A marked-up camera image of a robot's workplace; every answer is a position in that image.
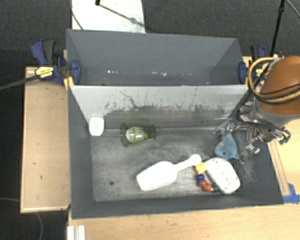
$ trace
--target brush handle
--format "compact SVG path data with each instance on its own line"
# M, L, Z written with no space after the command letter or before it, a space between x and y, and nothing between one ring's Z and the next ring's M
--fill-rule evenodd
M198 154L193 154L189 157L189 159L182 161L180 163L175 164L176 172L179 172L181 170L184 170L190 166L197 166L202 162L202 158Z

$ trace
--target colorful beads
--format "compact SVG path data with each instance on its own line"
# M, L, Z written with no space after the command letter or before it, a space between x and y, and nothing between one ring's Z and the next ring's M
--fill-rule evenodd
M210 183L207 183L204 187L203 187L203 190L206 191L206 192L210 192L212 189L212 186Z
M207 181L205 179L202 179L198 181L198 185L199 187L204 188L207 185Z
M197 185L199 187L201 187L203 189L203 191L205 191L205 192L215 192L215 193L220 191L217 184L211 185L210 183L208 183L205 180L206 177L204 175L204 172L207 170L207 168L206 168L206 165L205 165L204 162L198 164L195 167L195 170L197 172L197 176L195 177Z
M202 181L202 180L204 180L205 179L205 175L204 174L202 174L202 173L200 173L200 174L198 174L197 176L196 176L196 180L199 182L199 181Z
M212 185L213 192L220 192L220 189L217 184Z
M207 168L204 162L199 163L196 167L195 167L196 171L198 174L203 174Z

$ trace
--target yellow bead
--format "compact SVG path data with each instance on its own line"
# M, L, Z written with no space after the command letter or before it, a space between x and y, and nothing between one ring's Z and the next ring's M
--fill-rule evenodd
M195 167L195 170L198 172L198 174L204 173L204 172L207 170L205 163L204 163L204 162L199 163L199 164Z

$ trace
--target blue bead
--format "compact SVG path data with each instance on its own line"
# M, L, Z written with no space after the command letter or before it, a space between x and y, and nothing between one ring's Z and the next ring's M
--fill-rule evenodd
M205 175L204 174L198 174L197 176L196 176L196 180L199 182L199 181L202 181L202 180L204 180L205 179Z

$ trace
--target wooden table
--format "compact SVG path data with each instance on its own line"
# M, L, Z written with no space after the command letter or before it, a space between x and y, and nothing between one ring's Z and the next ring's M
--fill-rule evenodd
M27 68L27 77L33 70ZM52 82L26 84L22 213L65 210L70 204L66 96L64 87ZM286 127L292 133L290 141L283 146L274 141L269 147L282 191L287 191L286 178L300 195L300 120ZM81 220L69 215L68 224L85 225L87 240L291 240L300 239L300 204Z

